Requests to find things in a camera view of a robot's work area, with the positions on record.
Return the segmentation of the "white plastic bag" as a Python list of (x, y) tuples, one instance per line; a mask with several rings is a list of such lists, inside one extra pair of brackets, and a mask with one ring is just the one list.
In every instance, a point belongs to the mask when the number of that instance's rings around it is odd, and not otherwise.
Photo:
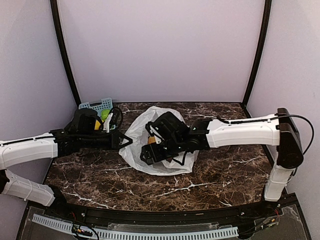
[(173, 113), (182, 122), (185, 121), (181, 113), (175, 109), (151, 106), (140, 114), (125, 132), (125, 135), (132, 139), (132, 143), (121, 148), (118, 153), (131, 167), (149, 175), (175, 176), (189, 174), (193, 171), (194, 163), (199, 154), (198, 150), (194, 153), (187, 153), (186, 157), (183, 157), (184, 153), (181, 152), (171, 162), (164, 160), (152, 165), (147, 165), (140, 158), (142, 147), (148, 143), (148, 137), (150, 136), (145, 128), (146, 124), (155, 121), (166, 112)]

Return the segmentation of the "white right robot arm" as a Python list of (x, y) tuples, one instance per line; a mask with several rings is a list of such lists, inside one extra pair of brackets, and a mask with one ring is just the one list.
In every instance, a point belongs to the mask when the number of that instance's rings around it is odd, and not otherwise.
[(277, 147), (277, 160), (264, 188), (263, 200), (255, 213), (266, 217), (275, 208), (283, 189), (303, 160), (299, 131), (287, 109), (263, 117), (225, 120), (199, 119), (187, 126), (166, 112), (145, 126), (155, 142), (141, 148), (140, 159), (147, 165), (173, 159), (180, 153), (193, 153), (224, 146), (269, 145)]

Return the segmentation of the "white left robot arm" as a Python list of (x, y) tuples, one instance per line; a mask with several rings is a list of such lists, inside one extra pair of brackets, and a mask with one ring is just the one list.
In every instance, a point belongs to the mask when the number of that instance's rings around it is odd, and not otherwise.
[(67, 218), (71, 208), (58, 187), (18, 176), (9, 167), (69, 156), (83, 148), (120, 150), (133, 142), (119, 131), (122, 121), (123, 113), (118, 107), (110, 110), (105, 121), (96, 110), (82, 108), (74, 112), (64, 128), (34, 137), (1, 141), (0, 193), (50, 207), (58, 217)]

